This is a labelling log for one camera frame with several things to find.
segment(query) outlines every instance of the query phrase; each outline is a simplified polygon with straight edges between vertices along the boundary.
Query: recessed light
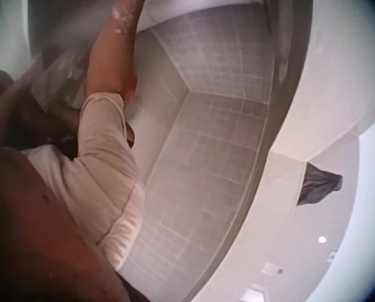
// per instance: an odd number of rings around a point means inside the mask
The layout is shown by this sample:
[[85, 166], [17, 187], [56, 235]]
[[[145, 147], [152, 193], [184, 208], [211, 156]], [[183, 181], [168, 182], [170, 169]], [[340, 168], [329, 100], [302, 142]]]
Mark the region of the recessed light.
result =
[[327, 242], [326, 237], [324, 237], [324, 236], [319, 237], [319, 243], [326, 243], [326, 242]]
[[264, 302], [264, 295], [260, 291], [250, 289], [246, 291], [240, 302]]

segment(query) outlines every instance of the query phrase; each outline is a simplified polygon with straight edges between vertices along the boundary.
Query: man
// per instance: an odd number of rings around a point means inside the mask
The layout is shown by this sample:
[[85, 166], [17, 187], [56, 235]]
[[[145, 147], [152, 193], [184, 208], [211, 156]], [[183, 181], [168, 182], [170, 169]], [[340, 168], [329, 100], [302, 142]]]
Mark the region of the man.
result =
[[[123, 110], [135, 88], [143, 3], [116, 3], [92, 48], [77, 157], [52, 145], [23, 154], [0, 148], [0, 295], [7, 299], [127, 301], [103, 256], [119, 271], [142, 224], [144, 193]], [[31, 82], [26, 74], [0, 97], [0, 143]]]

